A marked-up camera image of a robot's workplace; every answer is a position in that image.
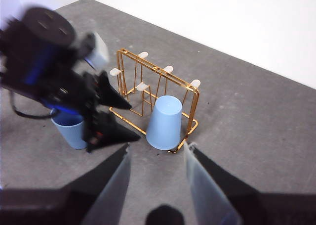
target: black cable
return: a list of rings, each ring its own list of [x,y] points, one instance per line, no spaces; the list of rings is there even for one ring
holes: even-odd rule
[[[15,112],[15,114],[17,114],[18,116],[24,117],[24,118],[29,118],[29,119],[33,119],[33,120],[44,120],[44,119],[50,119],[52,117],[55,117],[56,115],[58,115],[60,113],[59,110],[55,110],[54,113],[49,114],[49,115],[28,115],[28,114],[24,114],[21,111],[18,111],[15,107],[15,102],[14,102],[14,92],[10,91],[9,92],[10,95],[10,104],[12,107],[12,110]]]

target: plastic cup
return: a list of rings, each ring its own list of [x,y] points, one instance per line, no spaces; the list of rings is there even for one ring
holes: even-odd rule
[[[182,104],[174,96],[157,99],[147,130],[147,142],[154,148],[170,150],[178,146],[181,130]]]
[[[70,147],[74,149],[86,148],[86,142],[82,140],[83,117],[81,115],[72,115],[61,111],[51,120]]]

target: white rubber tip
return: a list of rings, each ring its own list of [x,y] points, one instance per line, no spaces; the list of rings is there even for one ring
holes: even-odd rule
[[[108,48],[99,36],[98,33],[94,32],[95,37],[95,48],[89,54],[85,60],[91,65],[95,70],[102,70],[109,62],[109,52]]]
[[[194,79],[190,84],[193,87],[198,88],[201,85],[201,81],[199,79]]]
[[[147,52],[141,52],[138,56],[141,57],[141,58],[146,58],[148,56],[148,53]]]
[[[145,90],[148,87],[149,87],[149,85],[146,85],[145,83],[141,82],[140,84],[137,85],[136,89],[138,91],[143,91],[143,90]]]
[[[168,65],[164,68],[164,71],[166,71],[167,73],[171,73],[173,71],[173,67]]]
[[[122,72],[122,70],[114,68],[110,71],[110,75],[111,76],[117,76],[118,74],[120,74]]]

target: gray table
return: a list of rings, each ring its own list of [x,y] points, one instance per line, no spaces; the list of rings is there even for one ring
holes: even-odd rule
[[[93,0],[58,10],[79,36],[91,26],[111,54],[147,51],[158,66],[173,65],[185,80],[200,79],[191,135],[215,162],[261,191],[316,193],[316,91]],[[88,69],[81,64],[79,69]],[[45,113],[40,104],[17,98],[20,110]],[[1,186],[56,188],[92,169],[121,145],[87,154],[72,150],[49,121],[14,115],[1,92]],[[168,154],[144,138],[132,144],[132,172],[121,224],[142,224],[146,214],[169,204],[196,224],[185,177],[184,154]]]

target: white wall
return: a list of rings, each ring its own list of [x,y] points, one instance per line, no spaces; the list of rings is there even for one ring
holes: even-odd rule
[[[316,89],[316,0],[97,1]]]
[[[10,16],[19,16],[19,9],[21,8],[20,0],[0,0],[0,28],[7,26],[6,18]]]

